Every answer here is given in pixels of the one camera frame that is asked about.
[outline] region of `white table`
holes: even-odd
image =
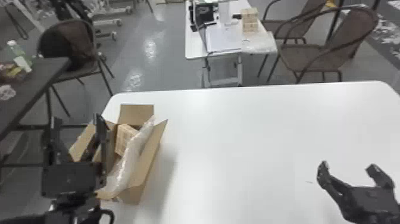
[[[207,70],[207,55],[208,53],[206,52],[204,48],[204,44],[201,40],[201,37],[199,35],[199,32],[193,32],[192,29],[190,28],[190,13],[189,13],[189,5],[190,2],[186,1],[185,2],[185,57],[188,60],[193,60],[193,59],[199,59],[203,58],[204,59],[204,71],[203,74],[207,74],[208,78],[210,77],[210,71]],[[247,0],[237,0],[237,1],[231,1],[230,2],[230,13],[233,14],[240,14],[241,9],[245,8],[251,8],[249,2]],[[218,23],[215,26],[221,26],[220,21],[216,20],[218,16],[218,13],[214,14],[215,21]],[[237,28],[237,33],[242,34],[242,21],[239,20],[239,23],[236,25]],[[258,38],[263,38],[265,39],[265,43],[269,45],[268,49],[270,53],[276,53],[277,52],[277,46],[273,37],[273,34],[271,32],[267,32],[264,28],[264,26],[261,24],[260,21],[258,21],[258,31],[251,36],[256,36]],[[242,39],[249,39],[247,36],[242,36]],[[219,52],[219,53],[214,53],[210,55],[209,57],[223,57],[226,55],[232,55],[236,54],[237,55],[237,77],[236,78],[230,78],[230,79],[225,79],[225,80],[215,80],[211,81],[210,79],[204,79],[204,75],[202,75],[202,84],[206,87],[210,87],[211,85],[222,85],[226,83],[238,83],[242,84],[243,82],[243,74],[242,74],[242,58],[240,54],[242,53],[242,50],[235,50],[235,51],[225,51],[225,52]]]
[[[382,82],[117,94],[103,116],[120,104],[169,121],[141,204],[103,203],[116,224],[348,223],[322,160],[352,185],[373,185],[370,163],[400,184],[400,97]]]

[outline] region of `cardboard box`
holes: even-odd
[[[110,143],[107,156],[112,160],[107,165],[107,172],[109,172],[113,165],[121,158],[115,153],[115,141],[117,136],[118,126],[128,124],[135,129],[140,127],[154,114],[153,105],[121,105],[120,117],[116,124],[107,122],[110,129]],[[143,148],[143,152],[137,161],[135,170],[133,171],[128,188],[118,195],[98,195],[103,200],[117,200],[127,204],[139,204],[140,198],[145,189],[146,182],[153,165],[154,158],[160,146],[160,140],[167,125],[167,120],[154,126],[153,131]],[[88,125],[83,133],[78,137],[78,140],[70,149],[70,154],[74,161],[80,159],[83,151],[86,149],[91,137],[95,134],[95,126]],[[97,151],[94,156],[94,161],[99,161],[100,152]]]

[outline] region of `metal chair leg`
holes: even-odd
[[[272,66],[270,75],[268,76],[267,83],[269,83],[270,80],[271,80],[272,74],[273,74],[274,71],[275,71],[275,68],[276,68],[276,65],[278,64],[279,58],[280,58],[280,55],[278,54],[278,57],[276,57],[275,63],[274,63],[274,65]]]
[[[101,76],[103,77],[103,80],[105,82],[105,86],[107,87],[108,92],[110,93],[110,96],[113,96],[113,92],[111,91],[110,85],[108,84],[107,79],[105,78],[104,71],[103,71],[103,68],[101,67],[100,61],[97,61],[97,63],[98,63],[99,68],[100,68]]]
[[[81,85],[85,85],[83,82],[82,82],[82,80],[80,80],[79,78],[76,78],[76,80],[78,80],[78,82],[81,84]]]
[[[71,117],[70,112],[68,112],[67,107],[65,106],[64,102],[61,100],[61,97],[58,94],[58,92],[55,90],[54,86],[51,86],[51,89],[53,90],[55,97],[57,97],[58,102],[60,102],[62,109],[64,109],[64,112],[67,114],[68,117]]]
[[[51,110],[51,99],[50,99],[50,90],[47,89],[46,91],[46,104],[47,104],[47,119],[48,124],[51,122],[51,117],[53,116],[53,112]]]
[[[149,0],[146,0],[146,3],[149,5],[150,12],[151,12],[151,13],[154,13],[153,8],[151,7]]]
[[[111,72],[110,68],[109,68],[108,65],[105,63],[104,59],[100,57],[100,61],[101,61],[101,63],[103,63],[105,69],[107,69],[108,74],[110,74],[110,76],[111,76],[112,78],[115,78],[115,77],[114,77],[114,74]]]
[[[262,64],[261,64],[261,67],[260,67],[260,70],[258,71],[257,78],[260,77],[261,72],[263,71],[263,68],[264,68],[265,62],[267,61],[268,56],[269,56],[269,54],[267,54],[267,55],[264,57],[264,60],[262,61]]]
[[[299,77],[296,79],[296,84],[300,83],[300,81],[303,78],[304,74],[305,74],[305,71],[302,71],[301,74],[299,75]]]
[[[337,71],[337,75],[339,76],[339,82],[343,82],[343,74],[341,71]]]

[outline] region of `glossy floor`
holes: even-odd
[[[260,11],[270,0],[250,0],[251,5]],[[283,0],[275,5],[268,15],[269,18],[286,19],[299,13],[305,0]],[[151,14],[145,4],[140,4],[133,15],[123,15],[123,27],[113,27],[118,31],[118,41],[100,40],[101,51],[108,57],[108,64],[115,75],[109,81],[114,93],[127,91],[159,91],[173,89],[195,89],[201,87],[201,60],[185,59],[184,46],[184,5],[167,4],[154,5]],[[310,43],[323,43],[329,28],[331,17],[315,21],[306,37]],[[34,54],[39,32],[33,29],[28,41],[19,41],[27,52]],[[244,85],[265,85],[275,55],[272,55],[265,66],[260,79],[257,71],[262,55],[246,55],[243,58]],[[367,43],[363,43],[354,60],[343,66],[343,79],[382,80],[400,91],[396,78],[398,70],[381,57]],[[235,69],[230,59],[213,61],[212,76],[234,76]],[[65,122],[81,123],[91,120],[93,113],[101,113],[109,100],[108,92],[100,76],[82,79],[85,86],[72,80],[56,84],[61,97],[70,110],[71,118],[62,111],[58,102],[53,101],[54,114]],[[328,82],[335,82],[336,75],[328,76]],[[292,74],[279,63],[271,85],[286,85],[294,83]],[[308,74],[304,82],[321,82],[319,74]],[[46,122],[45,103],[41,99],[23,119],[22,123]],[[80,130],[65,130],[62,138],[67,146],[76,139]],[[23,161],[39,161],[40,133],[29,133],[29,148]],[[20,169],[0,188],[0,218],[13,217],[21,214],[41,213],[48,208],[49,201],[39,194],[40,170]]]

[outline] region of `brown chair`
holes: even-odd
[[[78,70],[75,71],[65,71],[63,74],[61,74],[58,79],[54,82],[55,83],[60,83],[60,82],[66,82],[69,80],[76,79],[80,84],[85,85],[80,78],[81,77],[86,77],[86,76],[91,76],[94,74],[101,74],[105,86],[107,87],[108,92],[110,95],[113,95],[113,92],[111,91],[110,85],[108,84],[107,79],[105,78],[105,74],[102,68],[102,65],[105,67],[107,72],[110,74],[112,78],[114,78],[114,75],[111,73],[110,68],[107,66],[104,60],[104,56],[97,51],[96,49],[96,38],[95,38],[95,32],[93,31],[92,25],[90,25],[88,22],[81,20],[81,19],[71,19],[71,20],[64,20],[61,21],[49,29],[45,30],[44,33],[42,33],[41,37],[39,38],[39,42],[37,45],[37,54],[38,55],[43,55],[44,57],[65,57],[65,51],[57,51],[57,50],[52,50],[51,47],[48,45],[49,39],[51,41],[57,41],[59,39],[66,40],[66,38],[59,38],[60,36],[57,36],[58,33],[57,31],[61,29],[60,27],[76,27],[77,29],[74,29],[75,33],[81,32],[82,35],[89,35],[89,39],[86,42],[78,41],[79,43],[72,43],[74,44],[74,48],[78,49],[85,49],[85,52],[91,52],[90,57],[88,57],[87,60],[85,60],[84,65],[79,68]],[[51,86],[51,89],[53,90],[55,96],[57,97],[58,101],[60,102],[62,108],[64,109],[65,113],[70,117],[70,113],[67,110],[67,107],[64,105],[63,101],[61,100],[60,95],[54,88],[54,85]]]
[[[267,5],[267,8],[265,9],[265,13],[261,21],[262,25],[265,27],[266,30],[274,33],[276,39],[284,39],[288,30],[293,25],[296,25],[297,23],[300,22],[300,20],[297,20],[297,18],[304,18],[304,16],[306,15],[313,15],[319,13],[326,3],[326,0],[308,0],[307,3],[304,5],[300,15],[291,18],[290,23],[286,23],[287,20],[266,20],[268,11],[271,8],[271,6],[279,1],[281,0],[273,0],[271,3]],[[293,39],[295,43],[298,43],[299,39],[301,39],[303,43],[307,43],[304,38],[304,35],[310,29],[313,22],[314,20],[309,20],[307,21],[307,23],[302,23],[301,26],[296,27],[296,29],[294,29],[287,38]],[[278,27],[280,27],[283,23],[285,23],[286,25],[280,29],[279,33],[276,33]]]
[[[332,37],[323,46],[315,44],[286,44],[288,39],[285,38],[283,45],[279,47],[279,55],[270,72],[267,83],[270,81],[280,57],[287,69],[292,71],[296,77],[296,84],[301,81],[306,72],[321,72],[323,82],[325,81],[325,72],[335,72],[341,82],[342,72],[339,67],[350,59],[361,42],[375,29],[379,20],[377,14],[368,8],[342,7],[326,10],[302,19],[302,22],[306,23],[309,20],[315,20],[321,15],[342,10],[349,10],[349,12]],[[282,24],[277,30],[279,31],[284,25]],[[286,36],[289,36],[294,28],[289,29]]]

